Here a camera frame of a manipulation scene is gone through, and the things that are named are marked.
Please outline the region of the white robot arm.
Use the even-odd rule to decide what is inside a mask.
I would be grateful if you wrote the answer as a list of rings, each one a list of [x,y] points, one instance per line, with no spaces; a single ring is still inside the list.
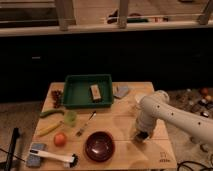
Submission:
[[[136,128],[150,134],[154,131],[157,120],[161,119],[213,146],[213,120],[172,107],[169,100],[169,95],[162,90],[142,96]]]

